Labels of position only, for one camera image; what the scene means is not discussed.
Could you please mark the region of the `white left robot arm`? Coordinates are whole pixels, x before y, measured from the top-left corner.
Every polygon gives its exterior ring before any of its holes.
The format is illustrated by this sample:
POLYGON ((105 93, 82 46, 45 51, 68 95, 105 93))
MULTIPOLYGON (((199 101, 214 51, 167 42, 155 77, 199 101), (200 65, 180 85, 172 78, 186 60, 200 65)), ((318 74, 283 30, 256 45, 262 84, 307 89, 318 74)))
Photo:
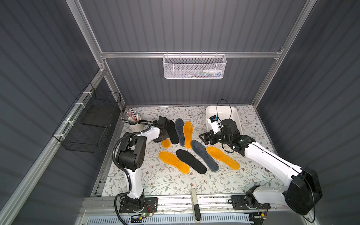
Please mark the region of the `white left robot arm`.
POLYGON ((141 183, 140 172, 145 159, 146 144, 150 141, 161 142, 169 137, 168 127, 170 122, 167 118, 160 116, 155 121, 130 121, 122 119, 129 125, 145 125, 142 131, 125 133, 115 144, 112 150, 112 161, 114 165, 122 170, 127 178, 128 191, 124 194, 126 200, 139 208, 145 203, 144 189, 141 183))

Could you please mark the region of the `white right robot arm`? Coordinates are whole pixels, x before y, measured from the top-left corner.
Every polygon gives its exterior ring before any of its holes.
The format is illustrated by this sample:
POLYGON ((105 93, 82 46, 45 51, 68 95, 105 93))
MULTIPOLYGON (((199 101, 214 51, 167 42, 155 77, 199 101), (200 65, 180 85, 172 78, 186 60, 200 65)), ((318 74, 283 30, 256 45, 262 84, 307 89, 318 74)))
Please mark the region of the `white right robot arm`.
POLYGON ((302 216, 315 210, 316 203, 323 196, 315 170, 294 165, 265 149, 255 139, 241 135, 236 122, 232 119, 220 120, 217 116, 212 116, 207 122, 212 129, 199 137, 208 145, 206 151, 211 156, 223 155, 223 152, 216 153, 217 148, 213 146, 214 144, 225 144, 233 152, 269 170, 284 184, 283 187, 277 188, 254 185, 245 194, 244 200, 248 208, 255 209, 265 203, 279 204, 288 206, 302 216))

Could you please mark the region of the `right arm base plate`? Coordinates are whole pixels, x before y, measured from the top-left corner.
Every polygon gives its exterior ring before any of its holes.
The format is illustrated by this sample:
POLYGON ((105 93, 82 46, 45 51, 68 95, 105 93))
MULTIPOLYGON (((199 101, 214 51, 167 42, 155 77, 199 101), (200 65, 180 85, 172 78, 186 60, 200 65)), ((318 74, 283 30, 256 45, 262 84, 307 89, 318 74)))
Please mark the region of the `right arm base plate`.
POLYGON ((234 210, 269 210, 269 203, 259 203, 253 196, 232 195, 228 203, 233 206, 234 210))

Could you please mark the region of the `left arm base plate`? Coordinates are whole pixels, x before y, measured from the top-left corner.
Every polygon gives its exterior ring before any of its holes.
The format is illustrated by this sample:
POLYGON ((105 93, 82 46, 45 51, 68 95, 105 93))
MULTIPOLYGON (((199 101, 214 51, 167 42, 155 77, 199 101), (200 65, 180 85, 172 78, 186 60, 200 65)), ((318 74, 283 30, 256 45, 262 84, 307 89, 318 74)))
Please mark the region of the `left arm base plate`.
POLYGON ((119 201, 117 206, 119 207, 119 213, 154 213, 158 210, 158 198, 142 197, 139 199, 132 199, 125 196, 119 201))

